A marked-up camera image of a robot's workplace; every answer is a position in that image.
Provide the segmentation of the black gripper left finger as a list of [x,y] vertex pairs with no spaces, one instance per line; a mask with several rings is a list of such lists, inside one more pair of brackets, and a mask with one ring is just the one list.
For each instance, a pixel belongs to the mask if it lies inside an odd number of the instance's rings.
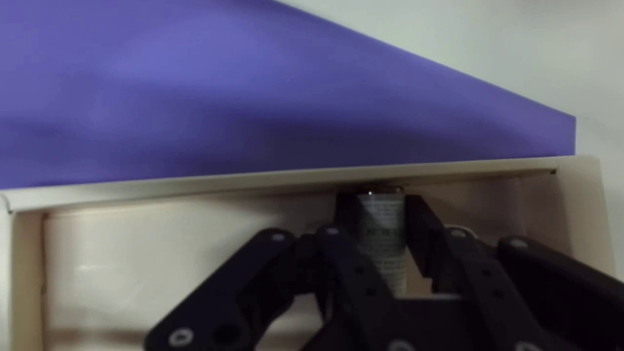
[[145,351],[256,351],[303,294],[322,315],[303,351],[385,351],[393,292],[354,241],[363,214],[357,194],[340,192],[317,233],[258,231],[149,331]]

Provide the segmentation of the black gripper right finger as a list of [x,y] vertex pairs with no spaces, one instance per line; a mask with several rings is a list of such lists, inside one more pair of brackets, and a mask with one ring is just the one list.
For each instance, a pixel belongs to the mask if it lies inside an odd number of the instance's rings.
[[523,235],[488,245],[420,194],[404,204],[408,249],[434,292],[469,300],[492,351],[624,351],[624,282]]

